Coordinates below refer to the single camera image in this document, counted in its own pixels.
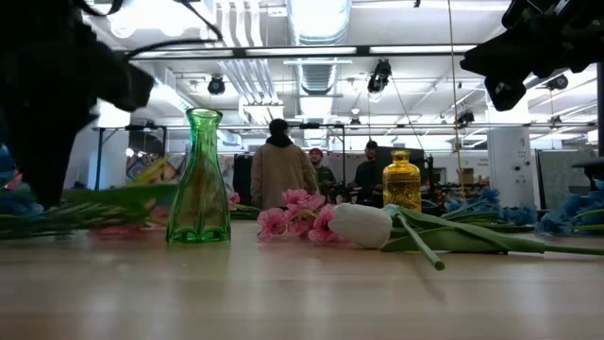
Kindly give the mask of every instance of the cable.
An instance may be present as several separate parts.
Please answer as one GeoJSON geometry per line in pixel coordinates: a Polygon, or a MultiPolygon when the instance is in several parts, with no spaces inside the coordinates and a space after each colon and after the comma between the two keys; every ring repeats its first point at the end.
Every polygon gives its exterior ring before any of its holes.
{"type": "Polygon", "coordinates": [[[449,12],[449,39],[451,42],[451,72],[453,73],[453,103],[455,103],[455,151],[457,152],[458,178],[461,186],[461,200],[465,203],[465,186],[463,185],[463,171],[461,169],[461,150],[460,150],[460,128],[459,128],[459,110],[457,109],[457,81],[455,78],[455,49],[453,46],[453,11],[451,10],[451,0],[446,0],[449,12]]]}
{"type": "Polygon", "coordinates": [[[390,77],[392,77],[392,79],[393,79],[394,89],[396,90],[396,95],[398,96],[398,101],[400,102],[400,105],[403,106],[403,111],[405,112],[405,116],[407,116],[407,120],[409,121],[411,130],[413,131],[413,135],[415,135],[415,138],[417,138],[417,143],[419,143],[419,147],[421,147],[422,152],[424,152],[424,158],[427,158],[428,154],[426,153],[426,150],[424,149],[424,146],[422,145],[422,141],[419,139],[419,135],[417,134],[417,132],[415,132],[415,127],[413,126],[413,122],[411,121],[411,118],[409,117],[409,113],[407,112],[407,107],[405,107],[405,103],[403,102],[403,98],[400,96],[400,92],[398,91],[398,87],[396,86],[396,81],[394,81],[394,76],[390,75],[390,77]]]}

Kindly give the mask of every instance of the white tulip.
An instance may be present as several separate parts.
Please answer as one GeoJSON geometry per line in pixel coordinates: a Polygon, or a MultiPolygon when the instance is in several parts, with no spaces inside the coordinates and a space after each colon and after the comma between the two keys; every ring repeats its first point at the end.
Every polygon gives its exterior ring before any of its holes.
{"type": "Polygon", "coordinates": [[[393,220],[381,209],[344,203],[333,211],[329,228],[357,246],[377,249],[390,238],[393,220]]]}

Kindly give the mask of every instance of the man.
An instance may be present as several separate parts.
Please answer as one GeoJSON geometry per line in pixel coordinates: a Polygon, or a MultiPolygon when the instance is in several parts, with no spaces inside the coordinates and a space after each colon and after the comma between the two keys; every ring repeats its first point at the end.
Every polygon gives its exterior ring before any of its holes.
{"type": "Polygon", "coordinates": [[[315,147],[309,151],[309,159],[314,167],[314,171],[317,173],[317,183],[321,194],[325,195],[329,187],[336,182],[335,176],[331,169],[321,164],[323,160],[323,151],[315,147]]]}
{"type": "Polygon", "coordinates": [[[306,153],[292,143],[283,119],[269,125],[271,137],[254,154],[250,193],[262,209],[284,207],[282,194],[288,190],[317,191],[315,172],[306,153]]]}
{"type": "Polygon", "coordinates": [[[373,206],[380,207],[383,205],[382,198],[382,169],[378,169],[376,163],[376,150],[378,143],[375,141],[367,142],[365,146],[365,157],[367,161],[357,167],[355,181],[350,183],[352,187],[361,187],[357,197],[357,203],[369,202],[373,206]]]}

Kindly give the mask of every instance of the vase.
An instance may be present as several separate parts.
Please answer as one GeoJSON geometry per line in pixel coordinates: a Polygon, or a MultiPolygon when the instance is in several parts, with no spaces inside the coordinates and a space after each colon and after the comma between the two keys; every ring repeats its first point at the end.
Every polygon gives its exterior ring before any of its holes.
{"type": "Polygon", "coordinates": [[[218,164],[217,128],[222,113],[189,109],[191,150],[170,211],[168,243],[230,239],[228,198],[218,164]]]}
{"type": "Polygon", "coordinates": [[[419,168],[409,163],[409,151],[393,151],[393,163],[384,169],[384,205],[422,211],[421,174],[419,168]]]}

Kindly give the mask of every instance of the red cap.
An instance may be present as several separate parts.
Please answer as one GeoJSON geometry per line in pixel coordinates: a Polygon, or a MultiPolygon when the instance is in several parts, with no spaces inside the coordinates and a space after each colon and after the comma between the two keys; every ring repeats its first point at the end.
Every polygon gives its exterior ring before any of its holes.
{"type": "Polygon", "coordinates": [[[312,154],[312,153],[315,153],[315,152],[316,152],[316,153],[318,153],[319,155],[321,155],[321,157],[323,158],[323,150],[321,150],[321,149],[320,149],[320,148],[318,148],[318,147],[314,147],[314,148],[312,148],[312,149],[309,151],[309,154],[312,154]]]}

